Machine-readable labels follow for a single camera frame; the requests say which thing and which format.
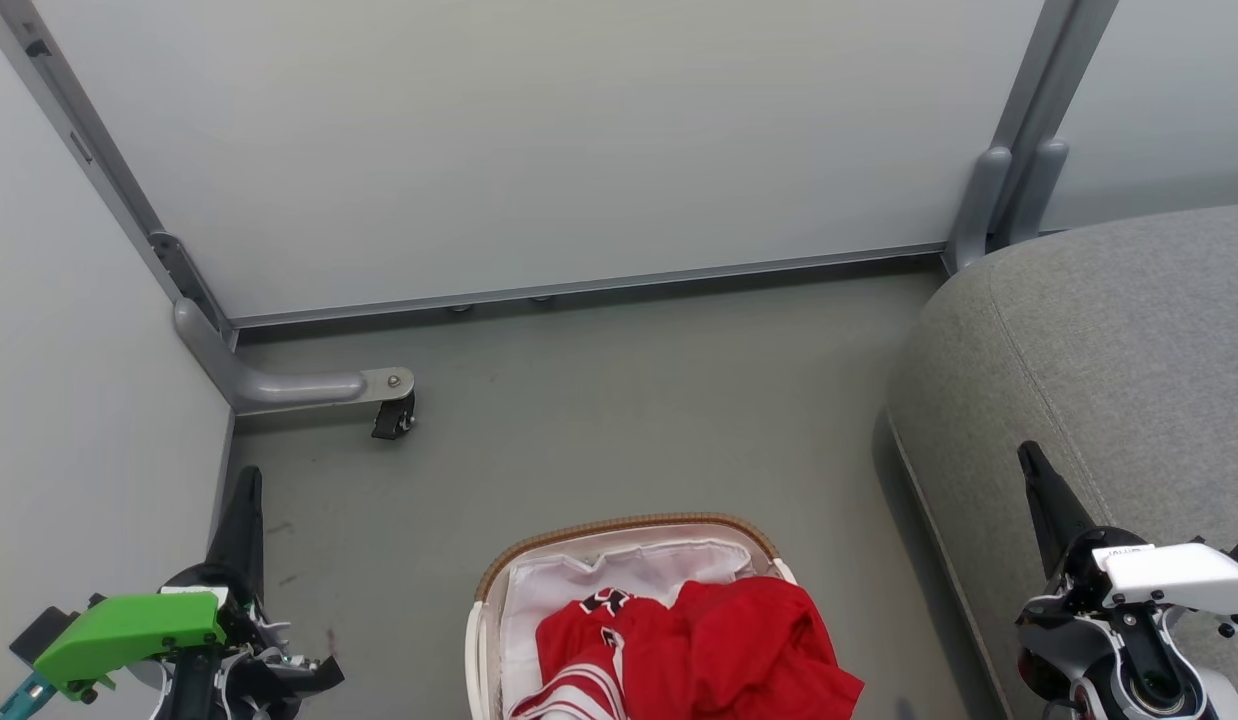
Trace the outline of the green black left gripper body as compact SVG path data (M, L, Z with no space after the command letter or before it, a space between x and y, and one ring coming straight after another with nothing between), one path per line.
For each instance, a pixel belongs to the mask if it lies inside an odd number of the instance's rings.
M92 705L128 669L157 689L154 719L293 719L345 675L335 657L291 651L286 628L262 598L240 605L207 562L157 593L50 607L33 624L33 706L54 696Z

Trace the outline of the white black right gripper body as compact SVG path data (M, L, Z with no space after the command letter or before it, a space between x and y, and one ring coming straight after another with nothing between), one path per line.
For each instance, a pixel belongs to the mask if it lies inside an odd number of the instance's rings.
M1238 632L1238 555L1200 542L1115 544L1117 529L1099 533L1094 573L1061 574L1068 585L1054 628L1055 664L1084 671L1112 653L1127 654L1134 671L1172 671L1172 609L1212 614Z

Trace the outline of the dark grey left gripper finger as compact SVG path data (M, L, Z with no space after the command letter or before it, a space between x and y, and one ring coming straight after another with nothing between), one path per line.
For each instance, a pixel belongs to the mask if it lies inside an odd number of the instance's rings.
M227 495L207 553L212 575L240 605L261 598L264 574L262 471L245 466Z

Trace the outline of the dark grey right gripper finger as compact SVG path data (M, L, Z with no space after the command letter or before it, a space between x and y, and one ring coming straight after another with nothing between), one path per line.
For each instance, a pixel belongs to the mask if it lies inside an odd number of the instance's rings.
M1016 459L1042 572L1047 578L1063 574L1075 580L1093 574L1099 525L1089 518L1080 497L1054 469L1037 442L1023 442L1016 448Z

